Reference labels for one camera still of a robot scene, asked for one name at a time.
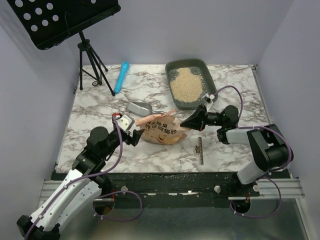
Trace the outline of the orange cat litter bag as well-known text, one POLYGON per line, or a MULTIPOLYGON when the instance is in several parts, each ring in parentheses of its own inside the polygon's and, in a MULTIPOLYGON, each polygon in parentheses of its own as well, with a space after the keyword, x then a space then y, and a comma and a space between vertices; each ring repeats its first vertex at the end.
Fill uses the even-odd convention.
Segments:
POLYGON ((164 114, 151 114, 135 120, 135 125, 144 130, 141 138, 147 142, 160 145, 174 145, 187 137, 191 129, 182 127, 172 109, 164 114))

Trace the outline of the silver metal litter scoop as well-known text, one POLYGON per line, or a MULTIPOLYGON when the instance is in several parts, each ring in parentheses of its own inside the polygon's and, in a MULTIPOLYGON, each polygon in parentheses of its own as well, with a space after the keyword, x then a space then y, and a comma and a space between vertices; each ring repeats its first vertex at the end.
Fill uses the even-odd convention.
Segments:
POLYGON ((164 111, 155 111, 149 103, 145 102, 130 102, 127 106, 127 110, 133 114, 141 117, 147 117, 150 115, 166 114, 164 111))

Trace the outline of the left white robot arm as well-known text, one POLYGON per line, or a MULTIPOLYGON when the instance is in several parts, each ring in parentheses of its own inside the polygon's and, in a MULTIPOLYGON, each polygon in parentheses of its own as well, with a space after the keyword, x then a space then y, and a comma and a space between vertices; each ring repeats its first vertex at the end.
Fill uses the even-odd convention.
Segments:
POLYGON ((22 215, 17 227, 26 240, 58 240, 61 232, 83 208, 97 197, 107 197, 113 190, 106 160, 123 144, 136 146, 143 130, 122 130, 116 124, 108 132, 103 126, 91 130, 84 150, 53 194, 31 215, 22 215))

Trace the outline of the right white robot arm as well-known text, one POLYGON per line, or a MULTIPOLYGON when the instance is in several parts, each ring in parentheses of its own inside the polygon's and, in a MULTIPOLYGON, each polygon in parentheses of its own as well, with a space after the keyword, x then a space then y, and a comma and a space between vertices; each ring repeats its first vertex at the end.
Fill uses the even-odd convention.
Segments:
POLYGON ((294 154, 275 124, 267 126, 239 127, 239 111, 228 105, 222 112, 209 112, 204 105, 199 105, 195 112, 180 126, 196 131, 203 131, 206 126, 220 127, 216 133, 218 140, 225 145, 248 145, 253 161, 234 173, 230 191, 241 196, 248 190, 248 185, 272 172, 286 168, 294 154))

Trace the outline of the dark green litter tray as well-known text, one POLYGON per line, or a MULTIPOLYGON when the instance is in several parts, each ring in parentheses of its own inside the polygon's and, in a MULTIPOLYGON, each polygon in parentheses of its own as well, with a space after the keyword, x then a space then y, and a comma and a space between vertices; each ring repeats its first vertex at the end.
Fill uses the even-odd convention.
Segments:
POLYGON ((201 59, 181 59, 167 63, 165 73, 174 104, 179 110, 195 110, 205 104, 205 96, 217 92, 206 63, 201 59))

